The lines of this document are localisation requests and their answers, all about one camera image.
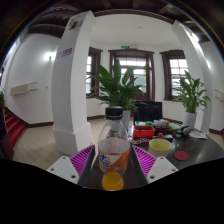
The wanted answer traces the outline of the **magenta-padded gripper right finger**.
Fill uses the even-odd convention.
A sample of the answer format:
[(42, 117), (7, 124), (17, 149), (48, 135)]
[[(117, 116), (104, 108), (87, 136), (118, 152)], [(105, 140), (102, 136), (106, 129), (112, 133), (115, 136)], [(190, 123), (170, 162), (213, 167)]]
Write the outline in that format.
[(138, 180), (142, 186), (178, 171), (164, 156), (155, 157), (136, 145), (132, 146), (132, 158)]

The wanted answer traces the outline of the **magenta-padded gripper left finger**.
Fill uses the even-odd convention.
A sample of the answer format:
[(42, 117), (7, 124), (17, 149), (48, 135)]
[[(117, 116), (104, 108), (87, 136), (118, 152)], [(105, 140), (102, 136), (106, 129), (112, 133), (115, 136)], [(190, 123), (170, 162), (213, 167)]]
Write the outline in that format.
[(47, 171), (74, 184), (85, 187), (94, 157), (95, 146), (91, 145), (71, 157), (61, 156)]

